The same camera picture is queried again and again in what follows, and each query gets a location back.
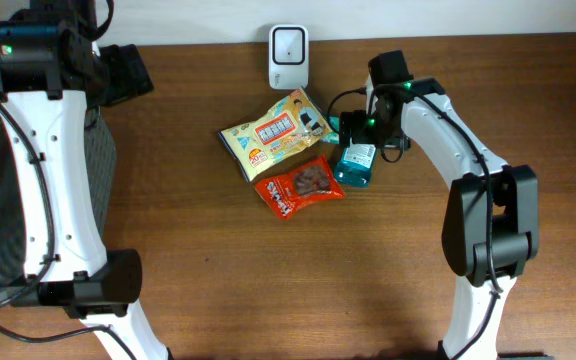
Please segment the green small box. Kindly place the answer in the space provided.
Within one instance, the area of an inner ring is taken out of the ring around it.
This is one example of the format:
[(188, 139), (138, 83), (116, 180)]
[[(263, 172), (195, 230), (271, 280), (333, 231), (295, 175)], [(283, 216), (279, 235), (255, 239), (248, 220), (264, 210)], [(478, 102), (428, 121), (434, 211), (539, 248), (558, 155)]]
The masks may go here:
[(330, 125), (332, 126), (330, 132), (321, 138), (321, 141), (328, 144), (339, 144), (339, 134), (337, 131), (339, 130), (339, 118), (336, 116), (331, 116), (329, 118)]

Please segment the teal blue bottle pouch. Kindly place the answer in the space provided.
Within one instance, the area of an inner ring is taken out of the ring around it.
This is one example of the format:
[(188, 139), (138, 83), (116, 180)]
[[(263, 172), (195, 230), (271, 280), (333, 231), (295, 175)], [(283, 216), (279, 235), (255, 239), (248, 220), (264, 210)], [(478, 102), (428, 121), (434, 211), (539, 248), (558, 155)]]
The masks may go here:
[(345, 148), (334, 170), (340, 184), (367, 187), (372, 178), (376, 147), (368, 144), (351, 144)]

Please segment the red snack bag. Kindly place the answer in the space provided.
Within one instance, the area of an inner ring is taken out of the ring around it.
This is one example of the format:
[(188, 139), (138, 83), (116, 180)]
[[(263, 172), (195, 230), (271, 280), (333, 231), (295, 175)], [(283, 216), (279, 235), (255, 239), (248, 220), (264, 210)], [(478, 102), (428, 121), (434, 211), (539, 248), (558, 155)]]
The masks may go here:
[(255, 184), (255, 190), (282, 220), (309, 205), (345, 197), (325, 155), (290, 172), (262, 179)]

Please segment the yellow wet wipes pack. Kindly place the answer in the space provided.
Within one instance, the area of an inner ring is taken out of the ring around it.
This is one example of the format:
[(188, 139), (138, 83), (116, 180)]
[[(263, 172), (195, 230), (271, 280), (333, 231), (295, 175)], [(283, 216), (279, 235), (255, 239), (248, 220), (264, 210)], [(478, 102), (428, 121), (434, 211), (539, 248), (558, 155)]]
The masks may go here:
[(237, 161), (244, 179), (252, 182), (331, 132), (319, 107), (298, 88), (256, 121), (222, 130), (219, 138)]

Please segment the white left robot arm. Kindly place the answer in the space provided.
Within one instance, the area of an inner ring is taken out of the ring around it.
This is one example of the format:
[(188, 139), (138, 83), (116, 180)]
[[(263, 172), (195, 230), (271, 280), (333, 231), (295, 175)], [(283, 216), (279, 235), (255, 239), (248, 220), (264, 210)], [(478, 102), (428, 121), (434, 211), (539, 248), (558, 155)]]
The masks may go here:
[(114, 359), (168, 359), (139, 253), (102, 240), (117, 154), (101, 111), (153, 88), (134, 45), (99, 45), (108, 28), (92, 1), (0, 21), (0, 309), (60, 308)]

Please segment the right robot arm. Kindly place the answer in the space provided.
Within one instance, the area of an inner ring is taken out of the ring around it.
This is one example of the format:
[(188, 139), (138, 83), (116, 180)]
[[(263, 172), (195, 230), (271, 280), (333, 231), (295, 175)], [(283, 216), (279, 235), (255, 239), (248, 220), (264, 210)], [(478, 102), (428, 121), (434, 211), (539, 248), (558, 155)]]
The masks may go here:
[(400, 50), (368, 63), (362, 110), (343, 112), (342, 146), (405, 152), (416, 143), (449, 189), (442, 250), (456, 276), (440, 359), (496, 359), (505, 303), (539, 249), (538, 180), (511, 166), (461, 120), (434, 78), (415, 78)]

